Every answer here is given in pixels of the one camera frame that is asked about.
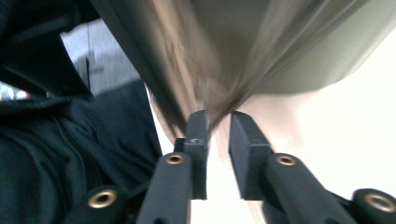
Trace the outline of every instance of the black plastic bracket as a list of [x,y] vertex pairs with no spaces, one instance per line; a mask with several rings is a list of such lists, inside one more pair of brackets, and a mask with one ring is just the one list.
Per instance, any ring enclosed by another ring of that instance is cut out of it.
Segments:
[[208,120],[205,110],[192,113],[187,124],[183,152],[192,159],[193,199],[206,199],[206,168],[208,147]]
[[268,224],[396,223],[395,199],[359,189],[352,201],[327,191],[296,157],[273,153],[254,120],[233,112],[230,154],[246,200],[262,200]]
[[191,170],[189,155],[163,156],[156,167],[137,224],[190,223]]

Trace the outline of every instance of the fabric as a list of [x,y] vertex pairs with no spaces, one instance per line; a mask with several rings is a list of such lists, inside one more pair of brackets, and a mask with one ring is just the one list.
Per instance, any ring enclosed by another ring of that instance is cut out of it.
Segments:
[[182,132],[197,110],[213,129],[256,94],[341,80],[396,24],[393,0],[92,3]]
[[161,156],[145,86],[0,102],[0,223],[59,223],[88,190],[131,191]]

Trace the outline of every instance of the mounting hole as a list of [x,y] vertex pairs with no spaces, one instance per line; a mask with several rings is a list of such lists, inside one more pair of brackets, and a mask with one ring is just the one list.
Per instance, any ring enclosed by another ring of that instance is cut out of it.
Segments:
[[102,190],[96,193],[88,200],[88,206],[91,208],[105,208],[117,200],[117,192],[111,189]]
[[364,196],[364,201],[383,212],[396,212],[396,204],[384,196],[371,193]]
[[168,159],[166,160],[166,162],[168,162],[169,164],[181,164],[184,161],[184,158],[182,156],[179,155],[173,155],[168,157]]
[[289,156],[279,156],[276,161],[282,165],[294,165],[296,163],[296,160]]

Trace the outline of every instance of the black cloth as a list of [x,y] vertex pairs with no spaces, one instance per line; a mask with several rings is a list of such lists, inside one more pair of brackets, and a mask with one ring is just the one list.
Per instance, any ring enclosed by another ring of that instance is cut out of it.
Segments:
[[143,82],[0,103],[0,223],[60,223],[90,190],[146,184],[161,149]]
[[17,0],[0,1],[0,41],[5,34],[9,17],[17,5]]

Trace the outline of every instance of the brass insert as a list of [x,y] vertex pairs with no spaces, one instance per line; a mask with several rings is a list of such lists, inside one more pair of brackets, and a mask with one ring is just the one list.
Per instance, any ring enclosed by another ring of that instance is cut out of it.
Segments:
[[364,200],[372,207],[383,212],[396,212],[396,204],[384,196],[371,193],[364,196]]
[[166,160],[166,162],[168,162],[169,164],[172,164],[172,165],[181,164],[183,161],[184,161],[184,158],[179,155],[170,156]]
[[282,165],[294,165],[296,163],[296,160],[289,156],[279,156],[276,161]]
[[111,189],[105,189],[93,195],[88,201],[91,208],[105,208],[117,200],[117,192]]

